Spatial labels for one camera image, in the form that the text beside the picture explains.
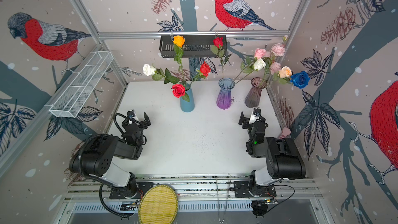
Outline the smoky pink glass vase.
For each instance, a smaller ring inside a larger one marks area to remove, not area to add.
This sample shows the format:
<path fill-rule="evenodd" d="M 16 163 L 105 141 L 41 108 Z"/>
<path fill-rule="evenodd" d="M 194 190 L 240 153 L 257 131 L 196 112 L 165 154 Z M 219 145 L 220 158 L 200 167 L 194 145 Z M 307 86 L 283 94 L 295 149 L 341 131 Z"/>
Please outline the smoky pink glass vase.
<path fill-rule="evenodd" d="M 268 86 L 266 79 L 255 77 L 251 80 L 251 89 L 249 90 L 246 98 L 245 105 L 248 108 L 258 107 L 260 104 L 262 90 Z"/>

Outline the blue purple glass vase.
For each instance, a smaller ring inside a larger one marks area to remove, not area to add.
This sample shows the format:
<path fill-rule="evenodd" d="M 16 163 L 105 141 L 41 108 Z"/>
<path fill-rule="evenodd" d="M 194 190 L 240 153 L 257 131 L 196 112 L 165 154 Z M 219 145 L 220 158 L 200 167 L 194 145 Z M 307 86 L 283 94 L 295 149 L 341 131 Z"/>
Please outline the blue purple glass vase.
<path fill-rule="evenodd" d="M 222 78 L 219 80 L 218 85 L 220 91 L 216 100 L 216 105 L 221 110 L 227 110 L 232 105 L 232 89 L 235 87 L 235 82 L 230 78 Z"/>

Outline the teal ceramic vase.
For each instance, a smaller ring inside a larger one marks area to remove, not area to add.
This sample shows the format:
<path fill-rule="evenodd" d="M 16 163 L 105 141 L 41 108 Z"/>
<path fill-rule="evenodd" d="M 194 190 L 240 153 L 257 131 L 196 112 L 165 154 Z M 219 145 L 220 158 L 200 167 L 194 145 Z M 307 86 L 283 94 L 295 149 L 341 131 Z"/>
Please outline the teal ceramic vase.
<path fill-rule="evenodd" d="M 183 95 L 179 99 L 180 99 L 180 108 L 183 112 L 189 113 L 194 110 L 195 102 L 191 86 L 188 87 L 188 90 L 186 90 L 185 95 Z"/>

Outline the white rose flower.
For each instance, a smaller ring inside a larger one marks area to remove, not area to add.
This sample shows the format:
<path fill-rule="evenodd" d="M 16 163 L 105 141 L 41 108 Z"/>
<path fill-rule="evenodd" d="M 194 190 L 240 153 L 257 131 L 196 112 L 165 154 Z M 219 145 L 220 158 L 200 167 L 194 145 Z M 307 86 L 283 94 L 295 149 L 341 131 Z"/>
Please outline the white rose flower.
<path fill-rule="evenodd" d="M 247 65 L 244 65 L 241 68 L 239 74 L 234 78 L 234 83 L 237 84 L 246 78 L 248 75 L 252 74 L 253 72 L 258 72 L 266 67 L 266 63 L 261 58 L 254 58 L 253 60 L 249 61 Z M 240 80 L 237 80 L 241 74 L 245 74 Z"/>
<path fill-rule="evenodd" d="M 163 70 L 161 68 L 155 68 L 154 66 L 149 64 L 144 64 L 143 73 L 146 76 L 150 76 L 156 82 L 163 81 L 164 84 L 171 83 L 174 85 L 180 83 L 180 79 L 173 76 L 168 68 Z"/>

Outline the cream peach rose stem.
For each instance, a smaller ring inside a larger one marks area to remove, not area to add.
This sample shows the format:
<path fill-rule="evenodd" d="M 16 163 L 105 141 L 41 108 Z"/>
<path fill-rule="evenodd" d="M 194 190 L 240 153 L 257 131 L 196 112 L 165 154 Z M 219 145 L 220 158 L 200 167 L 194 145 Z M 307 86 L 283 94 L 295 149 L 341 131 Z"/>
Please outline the cream peach rose stem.
<path fill-rule="evenodd" d="M 272 80 L 284 85 L 290 83 L 292 75 L 292 70 L 289 67 L 284 66 L 280 69 L 275 69 Z"/>

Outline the pink carnation flower stem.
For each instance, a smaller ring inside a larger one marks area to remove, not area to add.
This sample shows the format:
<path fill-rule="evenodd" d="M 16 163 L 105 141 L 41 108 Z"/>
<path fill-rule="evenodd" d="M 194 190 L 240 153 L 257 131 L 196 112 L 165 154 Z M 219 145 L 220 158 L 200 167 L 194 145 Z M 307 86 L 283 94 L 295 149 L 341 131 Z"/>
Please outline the pink carnation flower stem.
<path fill-rule="evenodd" d="M 270 65 L 270 72 L 271 72 L 272 75 L 274 75 L 275 73 L 279 72 L 281 69 L 282 69 L 282 66 L 278 62 L 273 62 Z"/>

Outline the blue rose flower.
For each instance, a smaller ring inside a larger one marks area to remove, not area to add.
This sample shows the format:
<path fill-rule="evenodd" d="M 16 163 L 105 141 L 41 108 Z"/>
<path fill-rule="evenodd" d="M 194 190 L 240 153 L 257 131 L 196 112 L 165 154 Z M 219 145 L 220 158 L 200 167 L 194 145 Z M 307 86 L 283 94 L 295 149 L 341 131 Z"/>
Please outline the blue rose flower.
<path fill-rule="evenodd" d="M 308 85 L 309 81 L 310 77 L 305 71 L 293 74 L 290 79 L 290 82 L 299 89 L 305 88 Z"/>

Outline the pink rose flower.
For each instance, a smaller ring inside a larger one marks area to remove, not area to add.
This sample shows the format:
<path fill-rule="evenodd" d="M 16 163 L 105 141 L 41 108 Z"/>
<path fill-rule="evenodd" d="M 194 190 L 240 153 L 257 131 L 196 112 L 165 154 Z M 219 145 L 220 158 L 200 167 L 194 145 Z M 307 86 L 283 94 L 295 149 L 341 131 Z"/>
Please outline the pink rose flower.
<path fill-rule="evenodd" d="M 243 65 L 241 66 L 241 68 L 242 68 L 244 65 L 247 65 L 248 62 L 251 61 L 251 60 L 253 60 L 254 58 L 261 58 L 261 59 L 263 59 L 263 60 L 265 61 L 266 55 L 267 55 L 267 51 L 266 51 L 265 49 L 257 48 L 257 49 L 255 50 L 255 53 L 254 53 L 253 56 L 247 56 L 247 57 L 244 59 Z M 239 77 L 237 80 L 240 80 L 240 79 L 241 79 L 242 77 L 244 77 L 244 76 L 245 76 L 245 74 L 241 74 L 240 77 Z"/>

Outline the orange rose flower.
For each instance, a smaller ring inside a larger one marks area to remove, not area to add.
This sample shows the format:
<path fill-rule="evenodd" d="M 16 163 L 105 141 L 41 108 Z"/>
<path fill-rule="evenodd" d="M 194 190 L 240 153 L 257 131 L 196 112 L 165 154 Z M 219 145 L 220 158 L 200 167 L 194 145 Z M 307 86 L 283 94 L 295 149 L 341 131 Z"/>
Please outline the orange rose flower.
<path fill-rule="evenodd" d="M 173 37 L 174 52 L 175 52 L 174 61 L 178 64 L 178 72 L 180 73 L 180 80 L 184 80 L 184 69 L 182 65 L 184 43 L 185 39 L 183 36 L 178 35 Z"/>

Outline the dark red rose flower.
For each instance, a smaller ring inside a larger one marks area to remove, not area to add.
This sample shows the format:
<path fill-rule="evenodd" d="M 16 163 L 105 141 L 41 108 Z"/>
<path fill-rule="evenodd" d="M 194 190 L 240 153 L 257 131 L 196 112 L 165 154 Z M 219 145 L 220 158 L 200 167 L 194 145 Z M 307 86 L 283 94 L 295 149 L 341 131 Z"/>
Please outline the dark red rose flower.
<path fill-rule="evenodd" d="M 224 47 L 224 41 L 222 37 L 216 37 L 213 40 L 211 51 L 216 55 L 217 58 L 219 58 L 220 64 L 222 66 L 222 77 L 224 78 L 224 66 L 229 61 L 231 54 L 227 55 L 227 49 Z"/>

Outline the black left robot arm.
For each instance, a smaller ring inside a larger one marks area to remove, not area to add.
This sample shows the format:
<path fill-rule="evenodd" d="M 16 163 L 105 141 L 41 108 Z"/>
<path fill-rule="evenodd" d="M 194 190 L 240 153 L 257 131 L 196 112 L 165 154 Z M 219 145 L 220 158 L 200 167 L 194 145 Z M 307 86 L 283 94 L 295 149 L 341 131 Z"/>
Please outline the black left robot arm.
<path fill-rule="evenodd" d="M 149 116 L 139 120 L 135 111 L 116 113 L 113 121 L 121 136 L 97 134 L 88 138 L 69 162 L 69 170 L 86 179 L 100 182 L 111 189 L 111 199 L 132 199 L 144 196 L 147 186 L 140 186 L 136 176 L 113 162 L 113 158 L 138 160 L 147 143 L 144 130 L 150 125 Z"/>

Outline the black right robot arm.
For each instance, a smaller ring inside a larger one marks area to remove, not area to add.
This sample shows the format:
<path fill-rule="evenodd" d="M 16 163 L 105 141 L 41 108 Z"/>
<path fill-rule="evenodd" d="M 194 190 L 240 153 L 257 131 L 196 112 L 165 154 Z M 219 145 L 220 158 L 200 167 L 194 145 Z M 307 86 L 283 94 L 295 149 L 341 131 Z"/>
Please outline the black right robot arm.
<path fill-rule="evenodd" d="M 260 170 L 253 170 L 248 180 L 234 182 L 236 198 L 275 198 L 275 183 L 283 179 L 306 177 L 305 164 L 294 140 L 265 135 L 268 124 L 261 115 L 260 108 L 254 108 L 250 117 L 241 113 L 238 124 L 248 132 L 247 154 L 252 158 L 265 159 L 265 166 Z"/>

